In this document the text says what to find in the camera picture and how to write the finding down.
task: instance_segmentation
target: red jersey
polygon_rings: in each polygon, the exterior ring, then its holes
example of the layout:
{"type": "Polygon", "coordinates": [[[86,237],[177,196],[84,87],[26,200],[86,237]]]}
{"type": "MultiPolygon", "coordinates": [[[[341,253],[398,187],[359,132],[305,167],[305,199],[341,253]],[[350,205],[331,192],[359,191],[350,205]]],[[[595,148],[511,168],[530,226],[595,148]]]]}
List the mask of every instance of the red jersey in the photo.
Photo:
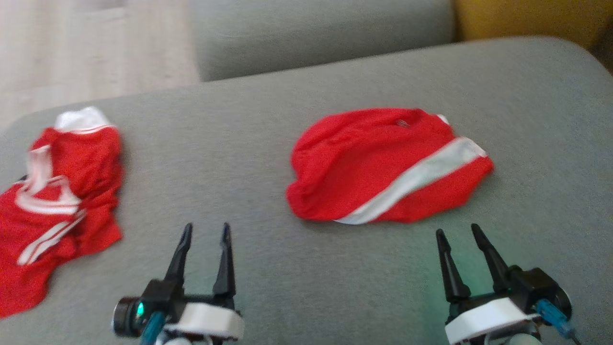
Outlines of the red jersey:
{"type": "Polygon", "coordinates": [[[0,317],[40,303],[64,262],[121,238],[111,213],[120,137],[96,108],[61,114],[28,153],[28,175],[0,195],[0,317]]]}

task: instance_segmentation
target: green light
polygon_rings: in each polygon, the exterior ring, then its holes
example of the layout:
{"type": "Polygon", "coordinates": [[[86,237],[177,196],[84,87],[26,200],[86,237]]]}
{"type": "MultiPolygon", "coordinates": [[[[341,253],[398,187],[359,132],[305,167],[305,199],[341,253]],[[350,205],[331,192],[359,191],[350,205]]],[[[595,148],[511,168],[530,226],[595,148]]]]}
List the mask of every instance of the green light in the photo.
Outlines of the green light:
{"type": "Polygon", "coordinates": [[[145,306],[143,305],[142,302],[140,302],[138,309],[136,309],[136,318],[143,316],[144,313],[145,313],[145,306]]]}

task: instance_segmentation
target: white stripe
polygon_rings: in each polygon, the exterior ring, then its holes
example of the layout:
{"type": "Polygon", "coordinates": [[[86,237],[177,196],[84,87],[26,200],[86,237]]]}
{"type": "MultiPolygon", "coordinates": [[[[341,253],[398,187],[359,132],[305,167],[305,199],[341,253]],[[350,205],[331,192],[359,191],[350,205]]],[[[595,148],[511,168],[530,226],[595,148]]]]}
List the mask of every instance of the white stripe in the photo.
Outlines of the white stripe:
{"type": "Polygon", "coordinates": [[[17,191],[15,204],[20,208],[38,214],[74,214],[78,210],[81,199],[70,190],[69,182],[64,176],[56,176],[46,180],[47,186],[60,186],[62,191],[58,200],[43,200],[34,197],[28,185],[17,191]]]}
{"type": "Polygon", "coordinates": [[[416,190],[445,177],[487,154],[468,138],[456,138],[398,176],[386,189],[358,207],[339,223],[364,224],[387,212],[398,201],[416,190]]]}
{"type": "Polygon", "coordinates": [[[53,174],[51,166],[51,147],[45,145],[28,152],[28,187],[32,194],[41,191],[47,184],[47,180],[53,174]]]}
{"type": "Polygon", "coordinates": [[[26,247],[26,249],[21,252],[21,255],[19,255],[19,258],[17,259],[17,264],[23,266],[34,263],[41,254],[43,254],[50,247],[57,244],[59,240],[68,231],[70,231],[70,229],[76,226],[76,224],[78,224],[84,217],[85,212],[81,211],[78,214],[78,218],[75,219],[72,223],[61,222],[49,229],[41,237],[37,238],[36,241],[30,243],[26,247]]]}
{"type": "Polygon", "coordinates": [[[444,123],[449,124],[449,120],[447,120],[447,118],[444,115],[437,114],[436,116],[438,116],[438,118],[440,118],[441,121],[443,121],[444,123]]]}
{"type": "Polygon", "coordinates": [[[74,134],[91,134],[91,133],[95,133],[95,132],[98,132],[100,130],[103,130],[104,128],[117,128],[117,126],[115,126],[115,125],[104,125],[104,126],[100,126],[100,127],[90,128],[88,130],[74,130],[74,131],[70,131],[70,132],[74,133],[74,134]]]}

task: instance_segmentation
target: blue cable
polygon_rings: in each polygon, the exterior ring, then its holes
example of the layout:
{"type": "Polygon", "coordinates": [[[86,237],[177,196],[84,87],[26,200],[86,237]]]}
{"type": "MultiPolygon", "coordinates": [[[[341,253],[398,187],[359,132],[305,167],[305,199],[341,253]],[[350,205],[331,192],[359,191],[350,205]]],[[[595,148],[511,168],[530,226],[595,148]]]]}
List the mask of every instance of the blue cable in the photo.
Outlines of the blue cable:
{"type": "Polygon", "coordinates": [[[164,328],[164,322],[166,321],[166,315],[161,311],[156,311],[151,314],[147,326],[143,330],[143,334],[140,335],[140,345],[155,345],[158,335],[164,328]]]}
{"type": "Polygon", "coordinates": [[[550,301],[543,299],[536,302],[536,312],[541,315],[543,320],[554,326],[562,338],[572,339],[576,344],[579,344],[579,341],[574,335],[575,329],[573,325],[568,321],[566,315],[550,301]]]}

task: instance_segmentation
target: gray couch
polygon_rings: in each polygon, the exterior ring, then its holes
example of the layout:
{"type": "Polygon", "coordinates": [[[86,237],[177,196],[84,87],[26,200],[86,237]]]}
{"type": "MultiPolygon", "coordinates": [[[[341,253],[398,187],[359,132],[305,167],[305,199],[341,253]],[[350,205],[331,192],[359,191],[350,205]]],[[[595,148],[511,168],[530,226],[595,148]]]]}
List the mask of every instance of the gray couch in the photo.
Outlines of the gray couch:
{"type": "Polygon", "coordinates": [[[202,80],[451,43],[451,0],[189,0],[202,80]]]}
{"type": "MultiPolygon", "coordinates": [[[[195,224],[186,289],[209,291],[225,221],[240,344],[445,344],[434,232],[446,230],[465,282],[485,293],[471,222],[508,263],[561,283],[584,344],[613,339],[613,78],[574,44],[447,45],[50,109],[1,136],[4,186],[23,175],[42,128],[90,104],[123,134],[124,239],[57,270],[41,305],[0,322],[2,344],[135,344],[109,329],[116,301],[164,274],[186,222],[195,224]],[[418,223],[297,219],[284,198],[295,140],[327,114],[367,107],[444,114],[488,151],[494,174],[466,206],[418,223]]],[[[567,344],[550,328],[544,343],[567,344]]]]}

